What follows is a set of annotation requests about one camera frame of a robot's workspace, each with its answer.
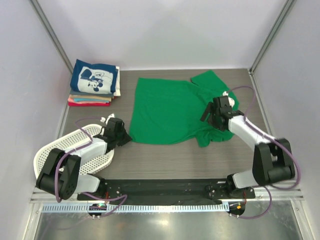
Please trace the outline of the green t shirt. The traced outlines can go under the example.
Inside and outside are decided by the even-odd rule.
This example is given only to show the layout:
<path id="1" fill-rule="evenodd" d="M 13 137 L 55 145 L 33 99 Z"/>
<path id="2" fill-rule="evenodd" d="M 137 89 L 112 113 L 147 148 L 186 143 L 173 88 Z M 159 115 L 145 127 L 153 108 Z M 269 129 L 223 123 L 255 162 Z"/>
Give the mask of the green t shirt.
<path id="1" fill-rule="evenodd" d="M 190 80 L 139 78 L 129 135 L 140 144 L 172 145 L 195 138 L 200 147 L 225 142 L 234 136 L 201 117 L 209 102 L 229 87 L 212 71 Z"/>

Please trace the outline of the white perforated plastic basket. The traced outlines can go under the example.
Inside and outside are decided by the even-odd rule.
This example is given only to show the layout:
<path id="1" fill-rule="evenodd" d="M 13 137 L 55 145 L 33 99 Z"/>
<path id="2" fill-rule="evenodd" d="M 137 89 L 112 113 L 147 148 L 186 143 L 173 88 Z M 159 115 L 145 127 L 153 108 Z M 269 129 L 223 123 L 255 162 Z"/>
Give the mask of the white perforated plastic basket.
<path id="1" fill-rule="evenodd" d="M 35 155 L 33 159 L 33 170 L 35 177 L 38 178 L 50 151 L 54 148 L 60 150 L 68 150 L 69 148 L 75 148 L 78 145 L 84 145 L 89 141 L 89 137 L 81 130 L 77 129 L 67 135 L 64 135 L 55 141 L 42 147 Z M 111 150 L 107 154 L 99 155 L 86 163 L 80 165 L 79 174 L 96 174 L 101 170 L 108 167 L 113 160 L 114 150 Z"/>

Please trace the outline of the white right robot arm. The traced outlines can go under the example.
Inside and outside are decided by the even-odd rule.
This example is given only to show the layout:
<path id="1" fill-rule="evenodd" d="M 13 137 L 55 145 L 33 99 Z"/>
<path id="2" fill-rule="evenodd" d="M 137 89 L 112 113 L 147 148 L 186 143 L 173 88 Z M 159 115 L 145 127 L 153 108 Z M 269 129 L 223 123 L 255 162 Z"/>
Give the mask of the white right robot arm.
<path id="1" fill-rule="evenodd" d="M 285 138 L 275 138 L 252 124 L 240 110 L 232 108 L 232 98 L 215 97 L 200 118 L 220 131 L 229 131 L 244 141 L 253 151 L 252 168 L 233 173 L 223 184 L 209 184 L 206 190 L 214 199 L 228 196 L 240 198 L 253 187 L 264 187 L 291 180 L 296 176 L 291 146 Z"/>

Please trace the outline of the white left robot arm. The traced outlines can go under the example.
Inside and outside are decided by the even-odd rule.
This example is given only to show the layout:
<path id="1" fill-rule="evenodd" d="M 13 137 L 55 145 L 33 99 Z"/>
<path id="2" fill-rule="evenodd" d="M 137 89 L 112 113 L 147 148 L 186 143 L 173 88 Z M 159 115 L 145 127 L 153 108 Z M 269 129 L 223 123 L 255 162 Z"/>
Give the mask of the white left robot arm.
<path id="1" fill-rule="evenodd" d="M 84 128 L 79 130 L 88 138 L 84 144 L 66 149 L 53 148 L 36 179 L 36 187 L 55 196 L 57 202 L 81 194 L 101 200 L 107 193 L 106 180 L 91 173 L 80 174 L 80 168 L 96 157 L 104 156 L 129 143 L 132 138 L 125 130 L 124 122 L 111 114 L 101 118 L 98 134 L 90 135 Z"/>

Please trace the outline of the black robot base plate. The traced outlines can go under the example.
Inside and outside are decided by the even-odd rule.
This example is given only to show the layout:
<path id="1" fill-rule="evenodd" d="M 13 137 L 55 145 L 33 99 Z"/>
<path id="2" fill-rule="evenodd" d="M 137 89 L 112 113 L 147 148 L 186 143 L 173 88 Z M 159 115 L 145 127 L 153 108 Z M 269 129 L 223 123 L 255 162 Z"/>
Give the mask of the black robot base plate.
<path id="1" fill-rule="evenodd" d="M 219 205 L 221 200 L 254 199 L 253 188 L 233 189 L 225 178 L 204 179 L 109 179 L 93 195 L 114 199 L 127 195 L 125 205 L 197 206 Z"/>

